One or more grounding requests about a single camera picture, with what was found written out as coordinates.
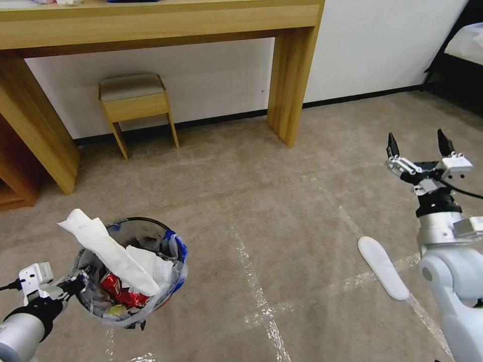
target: trash can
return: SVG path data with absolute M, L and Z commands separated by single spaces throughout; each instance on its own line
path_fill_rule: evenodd
M 105 272 L 103 263 L 87 249 L 81 249 L 75 258 L 73 270 L 85 269 L 89 285 L 77 295 L 79 302 L 103 323 L 122 328 L 134 328 L 144 322 L 146 317 L 163 306 L 184 283 L 188 268 L 185 264 L 188 249 L 181 238 L 165 224 L 143 217 L 132 217 L 106 225 L 109 235 L 121 246 L 128 245 L 156 253 L 164 260 L 171 260 L 173 268 L 169 277 L 169 287 L 150 297 L 143 307 L 130 308 L 119 316 L 108 314 L 119 303 L 100 286 Z

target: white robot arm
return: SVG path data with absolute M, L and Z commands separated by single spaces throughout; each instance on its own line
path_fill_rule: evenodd
M 438 130 L 437 162 L 411 162 L 399 154 L 389 134 L 386 167 L 413 185 L 420 207 L 421 227 L 417 236 L 421 260 L 418 270 L 442 312 L 442 329 L 456 362 L 483 361 L 483 309 L 463 301 L 483 298 L 483 255 L 469 246 L 483 236 L 483 217 L 463 218 L 451 195 L 458 191 L 483 199 L 449 184 L 446 180 L 473 168 L 452 142 Z
M 24 306 L 0 323 L 0 362 L 29 362 L 38 344 L 51 332 L 53 320 L 87 285 L 84 270 L 53 282 L 50 264 L 42 262 L 23 269 L 15 282 L 0 288 L 24 292 Z

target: wooden shelf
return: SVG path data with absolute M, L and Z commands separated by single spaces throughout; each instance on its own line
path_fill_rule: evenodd
M 33 206 L 43 167 L 0 115 L 0 211 Z
M 0 211 L 27 206 L 25 200 L 18 196 L 7 184 L 0 184 Z

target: shoe insole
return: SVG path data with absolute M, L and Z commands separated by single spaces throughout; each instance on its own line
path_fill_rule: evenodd
M 409 298 L 409 289 L 381 244 L 371 237 L 363 236 L 359 239 L 359 251 L 391 297 L 397 300 Z

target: gray stool cushion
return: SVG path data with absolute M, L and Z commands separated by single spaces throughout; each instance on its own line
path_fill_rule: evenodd
M 154 73 L 109 78 L 100 83 L 101 100 L 105 102 L 150 96 L 163 92 L 163 86 Z

